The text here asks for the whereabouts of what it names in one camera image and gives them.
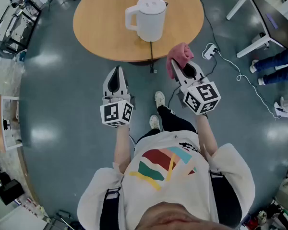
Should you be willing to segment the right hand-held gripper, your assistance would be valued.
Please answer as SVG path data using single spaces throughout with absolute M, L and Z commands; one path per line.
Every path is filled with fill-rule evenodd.
M 171 64 L 175 80 L 180 84 L 179 100 L 182 107 L 190 108 L 196 115 L 214 110 L 221 100 L 221 95 L 215 83 L 204 76 L 199 65 L 189 61 L 182 69 L 174 59 Z

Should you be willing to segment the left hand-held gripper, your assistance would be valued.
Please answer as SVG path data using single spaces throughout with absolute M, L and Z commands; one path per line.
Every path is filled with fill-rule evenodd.
M 123 68 L 116 66 L 103 83 L 105 96 L 100 106 L 100 114 L 104 125 L 119 127 L 130 123 L 134 106 L 130 103 L 131 95 L 128 94 L 128 87 Z M 115 92 L 124 95 L 113 96 Z

